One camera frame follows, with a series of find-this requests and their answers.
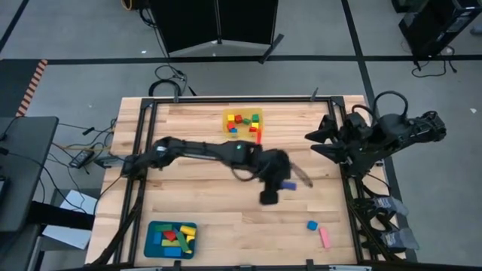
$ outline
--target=yellow tray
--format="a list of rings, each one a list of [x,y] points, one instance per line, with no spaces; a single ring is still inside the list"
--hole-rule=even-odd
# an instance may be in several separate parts
[[[256,132],[249,132],[250,124],[244,123],[234,123],[234,127],[238,130],[237,133],[232,133],[227,129],[227,116],[233,114],[238,115],[240,114],[243,119],[247,118],[252,123],[252,116],[253,114],[258,114],[259,116],[259,129],[261,131],[264,130],[264,122],[263,122],[263,109],[261,108],[229,108],[223,110],[223,132],[226,134],[226,137],[229,139],[246,139],[256,141]]]

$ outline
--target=white paper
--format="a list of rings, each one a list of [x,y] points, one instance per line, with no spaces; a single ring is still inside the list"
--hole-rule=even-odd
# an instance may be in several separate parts
[[[82,194],[82,196],[79,192],[75,190],[70,190],[69,194],[66,195],[66,198],[73,205],[81,207],[83,210],[85,210],[87,214],[92,215],[93,208],[97,202],[97,199],[94,199],[91,196],[88,196],[86,194]],[[68,202],[64,200],[60,205],[60,208],[75,210],[77,207],[71,206]],[[87,244],[90,241],[91,233],[92,232],[90,230],[78,230],[78,229],[72,229],[68,227],[59,227],[59,226],[51,226],[51,225],[46,226],[43,232],[45,236],[64,242],[65,244],[75,246],[76,248],[79,248],[79,249],[85,249],[87,247]]]

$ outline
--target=blue block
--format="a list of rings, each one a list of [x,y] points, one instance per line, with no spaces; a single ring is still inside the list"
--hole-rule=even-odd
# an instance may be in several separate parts
[[[161,232],[156,232],[154,234],[154,240],[152,240],[152,242],[155,244],[155,245],[160,245],[160,241],[163,239],[163,233]]]
[[[181,257],[182,249],[179,247],[175,248],[164,248],[164,257]]]
[[[281,183],[281,188],[296,191],[296,183],[293,183],[290,181],[284,181]]]
[[[308,225],[307,225],[307,228],[308,230],[316,230],[316,228],[318,227],[318,223],[316,223],[315,221],[308,221]]]

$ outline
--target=wooden table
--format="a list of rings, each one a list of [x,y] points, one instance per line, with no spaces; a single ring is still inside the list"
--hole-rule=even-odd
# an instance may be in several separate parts
[[[347,111],[354,104],[365,103],[363,96],[344,96],[344,99]],[[132,153],[140,102],[141,98],[122,100],[111,147],[113,154]],[[339,166],[311,151],[310,145],[314,143],[304,139],[305,134],[317,130],[323,115],[328,114],[326,104],[162,104],[157,109],[153,140],[173,136],[222,143],[227,140],[221,131],[223,109],[252,107],[263,108],[264,149],[286,150],[290,159],[311,177],[314,188],[298,182],[296,191],[280,191],[277,205],[262,206],[258,197],[263,184],[237,181],[219,162],[179,158],[163,171],[150,169],[136,266],[173,265],[173,260],[144,256],[145,235],[151,221],[198,224],[196,255],[192,260],[183,260],[183,266],[304,265],[306,259],[314,259],[315,264],[356,263]],[[368,118],[365,112],[360,113]],[[108,169],[102,189],[109,186],[119,172],[119,168]],[[372,174],[385,179],[382,168],[374,168]],[[387,193],[386,186],[371,177],[364,182],[376,193]],[[121,179],[101,198],[86,263],[100,255],[117,231],[125,187],[126,180]],[[318,221],[328,229],[332,248],[323,248],[318,232],[306,228],[308,220]],[[130,233],[124,239],[123,260],[127,260],[129,241]]]

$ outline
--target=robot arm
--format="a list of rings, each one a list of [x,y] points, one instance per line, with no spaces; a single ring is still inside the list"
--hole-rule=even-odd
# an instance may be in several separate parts
[[[241,140],[211,144],[172,137],[156,141],[152,149],[144,154],[128,156],[120,174],[123,177],[141,178],[146,176],[148,167],[162,169],[178,157],[219,161],[232,170],[241,169],[252,173],[251,178],[236,177],[240,181],[259,178],[264,182],[264,190],[260,194],[263,205],[278,203],[277,191],[288,187],[289,183],[284,180],[291,177],[291,163],[287,153],[282,150],[263,151],[261,145]]]

